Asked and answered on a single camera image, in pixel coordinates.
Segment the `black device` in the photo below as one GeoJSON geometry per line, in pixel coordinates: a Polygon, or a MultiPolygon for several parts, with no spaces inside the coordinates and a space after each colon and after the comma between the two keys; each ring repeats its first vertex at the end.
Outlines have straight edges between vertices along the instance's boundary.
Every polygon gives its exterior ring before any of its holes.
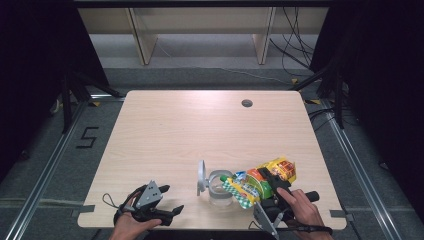
{"type": "Polygon", "coordinates": [[[127,200],[119,206],[113,218],[113,223],[116,224],[116,221],[124,212],[131,212],[132,217],[138,222],[160,219],[162,220],[161,226],[171,225],[174,216],[181,213],[184,205],[176,207],[172,211],[163,211],[156,208],[163,198],[162,193],[167,192],[169,187],[169,185],[157,187],[154,181],[150,181],[148,185],[137,188],[128,196],[127,200]],[[127,202],[134,197],[135,200],[132,206],[126,205],[127,202]]]}
{"type": "MultiPolygon", "coordinates": [[[[291,210],[290,205],[277,193],[277,188],[281,187],[291,194],[289,187],[291,184],[287,180],[282,180],[280,176],[272,174],[267,168],[258,168],[259,173],[265,178],[272,191],[275,193],[274,197],[269,199],[263,199],[260,203],[255,203],[253,216],[260,224],[261,228],[274,236],[275,239],[279,240],[278,231],[326,231],[332,234],[332,229],[325,226],[312,226],[305,225],[295,221],[294,213],[291,210]],[[278,228],[281,221],[287,223],[287,225],[296,225],[291,228],[278,228]]],[[[319,194],[316,191],[305,193],[306,197],[311,202],[319,200],[319,194]]]]}

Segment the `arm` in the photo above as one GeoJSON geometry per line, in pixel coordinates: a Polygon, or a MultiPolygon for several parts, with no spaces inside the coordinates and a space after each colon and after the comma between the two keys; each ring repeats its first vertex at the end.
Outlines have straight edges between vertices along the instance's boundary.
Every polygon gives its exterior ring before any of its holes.
{"type": "Polygon", "coordinates": [[[119,217],[109,239],[134,240],[144,231],[152,229],[160,224],[160,219],[152,219],[147,222],[137,222],[131,216],[131,213],[126,212],[119,217]]]}
{"type": "MultiPolygon", "coordinates": [[[[309,201],[302,190],[294,190],[292,195],[282,188],[278,188],[277,192],[290,205],[296,221],[306,225],[324,226],[318,208],[309,201]]],[[[333,239],[327,232],[295,232],[295,234],[302,240],[333,239]]]]}

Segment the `metal rail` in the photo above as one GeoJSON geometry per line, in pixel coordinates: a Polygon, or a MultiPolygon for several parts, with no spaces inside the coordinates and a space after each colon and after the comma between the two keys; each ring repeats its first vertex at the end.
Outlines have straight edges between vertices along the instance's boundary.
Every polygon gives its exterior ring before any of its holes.
{"type": "Polygon", "coordinates": [[[90,102],[123,102],[125,97],[113,97],[109,94],[92,94],[90,102]]]}
{"type": "Polygon", "coordinates": [[[59,142],[57,143],[56,148],[54,149],[52,155],[50,156],[49,161],[44,167],[43,172],[38,178],[37,183],[32,189],[29,197],[26,199],[25,204],[22,207],[21,211],[19,212],[18,216],[12,223],[8,231],[6,239],[15,240],[15,239],[22,238],[32,216],[35,213],[35,210],[37,209],[41,196],[46,190],[50,182],[50,179],[52,178],[60,162],[60,159],[69,143],[69,140],[75,131],[75,126],[79,118],[81,117],[82,112],[86,108],[86,106],[87,106],[86,102],[82,102],[82,103],[80,102],[80,104],[77,106],[77,109],[75,110],[75,113],[73,114],[74,116],[73,123],[71,124],[69,130],[66,133],[62,134],[62,136],[60,137],[59,142]]]}
{"type": "MultiPolygon", "coordinates": [[[[322,99],[321,103],[323,108],[330,108],[331,105],[326,99],[322,99]]],[[[381,229],[383,230],[384,235],[387,239],[402,239],[398,229],[395,226],[395,223],[390,215],[389,211],[387,211],[383,201],[378,195],[374,185],[372,184],[368,174],[366,173],[364,167],[361,164],[361,161],[356,155],[355,150],[353,149],[352,144],[349,141],[345,131],[340,129],[333,118],[332,113],[327,113],[327,118],[330,121],[331,128],[333,129],[337,140],[340,143],[346,157],[349,161],[349,164],[358,179],[359,185],[362,188],[362,191],[365,194],[365,197],[370,204],[374,215],[380,224],[381,229]]]]}

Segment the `table top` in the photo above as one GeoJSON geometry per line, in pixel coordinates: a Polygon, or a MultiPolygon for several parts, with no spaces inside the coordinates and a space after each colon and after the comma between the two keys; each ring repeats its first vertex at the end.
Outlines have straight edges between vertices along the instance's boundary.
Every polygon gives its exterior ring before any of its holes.
{"type": "Polygon", "coordinates": [[[136,188],[154,180],[170,185],[157,208],[185,205],[171,229],[247,230],[253,208],[234,199],[228,207],[209,203],[207,191],[197,196],[198,163],[206,176],[214,170],[236,172],[285,156],[296,164],[292,190],[317,191],[323,221],[346,227],[304,103],[294,91],[131,91],[113,128],[81,213],[82,227],[113,227],[115,209],[102,201],[109,193],[121,204],[136,188]],[[252,102],[251,107],[242,105],[252,102]]]}

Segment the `hole in table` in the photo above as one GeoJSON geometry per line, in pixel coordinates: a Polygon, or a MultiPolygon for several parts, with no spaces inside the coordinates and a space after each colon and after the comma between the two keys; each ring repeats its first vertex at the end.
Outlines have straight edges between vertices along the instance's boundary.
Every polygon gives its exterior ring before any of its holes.
{"type": "Polygon", "coordinates": [[[244,99],[243,101],[241,101],[241,105],[243,105],[243,107],[251,107],[253,105],[253,102],[250,99],[244,99]]]}

